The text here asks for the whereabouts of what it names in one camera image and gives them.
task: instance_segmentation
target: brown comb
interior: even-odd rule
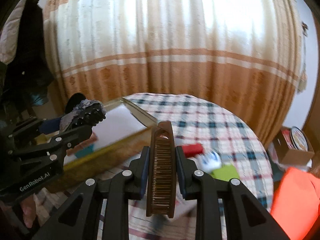
[[[176,155],[171,122],[160,122],[151,133],[147,217],[173,218],[176,200]]]

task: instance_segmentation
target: person's hand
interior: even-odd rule
[[[27,197],[20,203],[23,211],[23,221],[27,228],[32,228],[33,222],[36,219],[36,203],[33,195]]]
[[[68,149],[67,155],[69,156],[71,154],[75,154],[77,151],[80,151],[80,150],[86,148],[87,146],[91,145],[92,143],[94,143],[97,140],[98,140],[98,137],[96,136],[96,134],[94,132],[92,132],[92,135],[90,136],[90,138],[88,140],[85,140],[85,141],[79,143],[73,149]]]

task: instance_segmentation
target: white curtain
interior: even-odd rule
[[[291,0],[48,0],[44,29],[64,101],[188,93],[232,111],[264,144],[300,72]]]

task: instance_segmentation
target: screw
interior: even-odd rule
[[[231,180],[231,184],[235,185],[235,186],[238,186],[238,185],[240,185],[240,181],[239,181],[239,179],[232,179]]]
[[[85,183],[86,183],[88,186],[91,186],[91,185],[93,185],[93,184],[95,183],[95,180],[94,180],[94,179],[87,179],[87,180],[85,181]]]
[[[130,176],[131,174],[132,174],[132,171],[130,171],[130,170],[122,171],[122,175],[123,175],[123,176],[128,177],[128,176]]]
[[[54,161],[57,159],[57,156],[55,154],[50,155],[50,160]]]
[[[203,171],[201,171],[201,170],[196,170],[195,172],[194,172],[194,174],[196,175],[196,176],[198,176],[198,177],[202,177],[203,176]]]

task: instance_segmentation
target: plaid tablecloth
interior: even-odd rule
[[[273,180],[267,154],[253,131],[238,117],[216,104],[186,94],[139,93],[126,98],[158,121],[171,121],[174,136],[182,144],[201,143],[206,152],[215,150],[219,153],[223,163],[232,163],[240,175],[240,180],[261,204],[270,210]],[[128,162],[105,172],[100,178],[111,178],[125,166],[128,166]],[[60,207],[72,191],[73,189],[50,194],[43,189],[36,195],[40,224]],[[145,199],[130,202],[130,239],[195,239],[196,210],[175,221],[169,221],[162,215],[147,218],[145,207]],[[103,215],[104,212],[101,212],[98,238],[102,234]],[[223,239],[226,239],[223,215],[221,225]]]

